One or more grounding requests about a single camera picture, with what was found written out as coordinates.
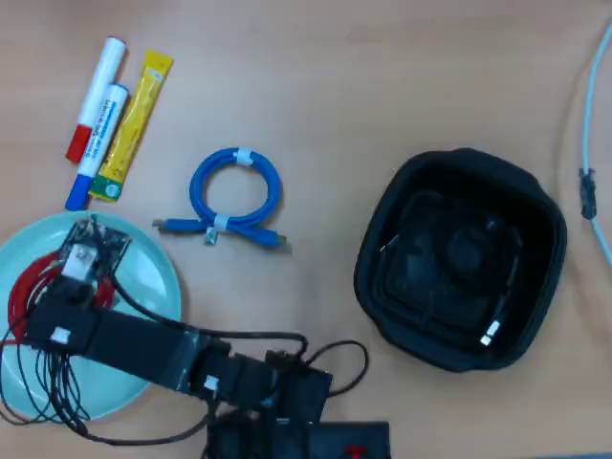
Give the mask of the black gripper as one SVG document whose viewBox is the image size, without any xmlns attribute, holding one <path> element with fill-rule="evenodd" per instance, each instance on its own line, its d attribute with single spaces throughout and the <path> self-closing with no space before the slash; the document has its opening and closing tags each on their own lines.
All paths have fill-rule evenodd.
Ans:
<svg viewBox="0 0 612 459">
<path fill-rule="evenodd" d="M 27 319 L 25 343 L 36 349 L 85 355 L 99 324 L 94 287 L 56 278 Z"/>
</svg>

